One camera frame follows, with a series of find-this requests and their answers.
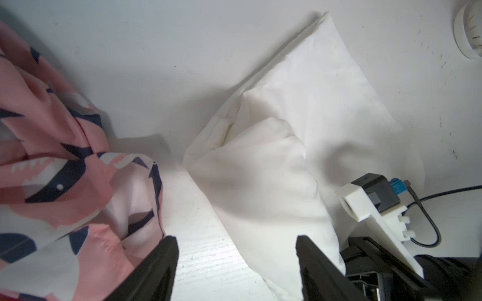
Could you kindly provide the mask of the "pink patterned garment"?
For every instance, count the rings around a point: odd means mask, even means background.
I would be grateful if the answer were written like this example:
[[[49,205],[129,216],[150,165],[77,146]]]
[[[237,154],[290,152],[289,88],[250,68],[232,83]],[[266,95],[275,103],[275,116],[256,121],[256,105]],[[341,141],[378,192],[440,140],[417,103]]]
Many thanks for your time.
[[[104,300],[164,238],[163,183],[1,25],[1,298]]]

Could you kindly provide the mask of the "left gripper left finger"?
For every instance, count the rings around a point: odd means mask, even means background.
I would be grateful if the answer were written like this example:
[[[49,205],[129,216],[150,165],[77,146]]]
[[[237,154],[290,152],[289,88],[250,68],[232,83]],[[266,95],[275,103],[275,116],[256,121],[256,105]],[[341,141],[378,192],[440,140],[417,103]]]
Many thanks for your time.
[[[175,237],[163,238],[107,301],[170,301],[179,259]]]

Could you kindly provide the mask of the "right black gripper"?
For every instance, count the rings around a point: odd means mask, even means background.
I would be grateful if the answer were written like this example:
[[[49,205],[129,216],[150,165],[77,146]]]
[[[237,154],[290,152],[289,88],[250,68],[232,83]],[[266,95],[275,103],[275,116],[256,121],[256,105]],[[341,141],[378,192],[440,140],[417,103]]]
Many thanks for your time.
[[[481,300],[481,258],[417,255],[423,276],[369,237],[348,239],[346,278],[368,300]]]

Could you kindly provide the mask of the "white ceramic holder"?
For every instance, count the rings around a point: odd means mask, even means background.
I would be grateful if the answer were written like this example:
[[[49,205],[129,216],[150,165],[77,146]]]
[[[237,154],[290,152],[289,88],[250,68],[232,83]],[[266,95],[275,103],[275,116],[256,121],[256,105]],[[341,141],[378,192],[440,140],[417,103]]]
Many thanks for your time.
[[[453,22],[454,39],[462,54],[481,60],[481,1],[464,5]]]

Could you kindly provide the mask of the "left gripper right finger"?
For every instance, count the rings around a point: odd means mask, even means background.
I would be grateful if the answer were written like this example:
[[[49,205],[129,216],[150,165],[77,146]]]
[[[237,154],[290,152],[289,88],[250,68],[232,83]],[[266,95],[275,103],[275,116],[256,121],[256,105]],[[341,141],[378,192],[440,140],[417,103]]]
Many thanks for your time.
[[[303,298],[308,301],[349,301],[367,298],[332,264],[307,236],[297,237]]]

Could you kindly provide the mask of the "white shorts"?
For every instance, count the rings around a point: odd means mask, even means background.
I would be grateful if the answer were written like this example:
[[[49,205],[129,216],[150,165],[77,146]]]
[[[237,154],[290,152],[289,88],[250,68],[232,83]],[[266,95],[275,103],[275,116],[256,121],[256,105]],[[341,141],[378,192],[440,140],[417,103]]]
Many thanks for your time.
[[[411,136],[351,57],[330,13],[318,16],[224,103],[183,165],[246,264],[279,300],[302,300],[296,240],[345,271],[356,228],[336,190],[366,173],[424,185]]]

